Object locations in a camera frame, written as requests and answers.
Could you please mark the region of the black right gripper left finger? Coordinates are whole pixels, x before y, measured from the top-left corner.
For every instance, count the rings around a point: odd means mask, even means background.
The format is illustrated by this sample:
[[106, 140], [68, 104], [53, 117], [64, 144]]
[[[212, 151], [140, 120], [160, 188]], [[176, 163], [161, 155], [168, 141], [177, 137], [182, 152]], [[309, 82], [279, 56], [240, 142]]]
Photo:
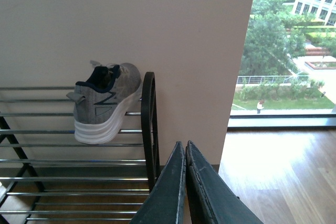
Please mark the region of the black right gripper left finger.
[[156, 184], [130, 223], [183, 223], [185, 175], [184, 148], [176, 142]]

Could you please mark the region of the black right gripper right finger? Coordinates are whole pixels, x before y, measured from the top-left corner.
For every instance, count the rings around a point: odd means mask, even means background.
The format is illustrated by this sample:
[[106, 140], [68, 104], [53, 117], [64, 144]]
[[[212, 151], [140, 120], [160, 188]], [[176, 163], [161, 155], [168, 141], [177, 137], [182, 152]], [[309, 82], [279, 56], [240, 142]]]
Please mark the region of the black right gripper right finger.
[[192, 223], [262, 223], [192, 141], [186, 147], [186, 190]]

